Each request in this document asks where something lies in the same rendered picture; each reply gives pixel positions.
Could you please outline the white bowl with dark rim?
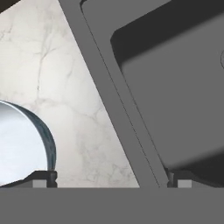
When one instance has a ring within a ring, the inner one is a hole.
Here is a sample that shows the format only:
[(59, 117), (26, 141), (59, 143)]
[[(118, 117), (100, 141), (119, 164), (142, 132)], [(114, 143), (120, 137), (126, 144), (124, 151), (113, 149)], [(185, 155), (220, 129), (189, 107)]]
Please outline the white bowl with dark rim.
[(35, 171), (55, 171), (56, 145), (30, 110), (0, 100), (0, 188)]

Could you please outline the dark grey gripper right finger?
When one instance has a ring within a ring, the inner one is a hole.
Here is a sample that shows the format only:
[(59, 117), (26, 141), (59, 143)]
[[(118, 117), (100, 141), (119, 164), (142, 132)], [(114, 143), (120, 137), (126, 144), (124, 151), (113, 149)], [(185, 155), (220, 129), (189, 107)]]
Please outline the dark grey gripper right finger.
[(167, 186), (170, 188), (224, 188), (224, 184), (218, 184), (198, 178), (189, 171), (169, 171), (168, 179)]

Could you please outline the grey kitchen sink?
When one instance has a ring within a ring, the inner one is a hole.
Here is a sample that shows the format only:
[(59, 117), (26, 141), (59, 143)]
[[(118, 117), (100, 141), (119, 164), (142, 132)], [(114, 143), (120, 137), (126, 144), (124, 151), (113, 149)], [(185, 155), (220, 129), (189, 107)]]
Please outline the grey kitchen sink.
[(61, 5), (140, 186), (224, 184), (224, 0)]

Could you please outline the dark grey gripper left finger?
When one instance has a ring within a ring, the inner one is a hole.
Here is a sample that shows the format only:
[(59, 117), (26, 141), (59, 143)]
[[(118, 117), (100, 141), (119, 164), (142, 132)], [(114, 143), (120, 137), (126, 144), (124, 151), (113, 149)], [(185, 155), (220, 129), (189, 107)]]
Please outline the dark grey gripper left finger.
[(7, 185), (1, 185), (1, 188), (57, 188), (57, 177), (58, 173), (56, 171), (34, 171), (24, 179), (9, 183)]

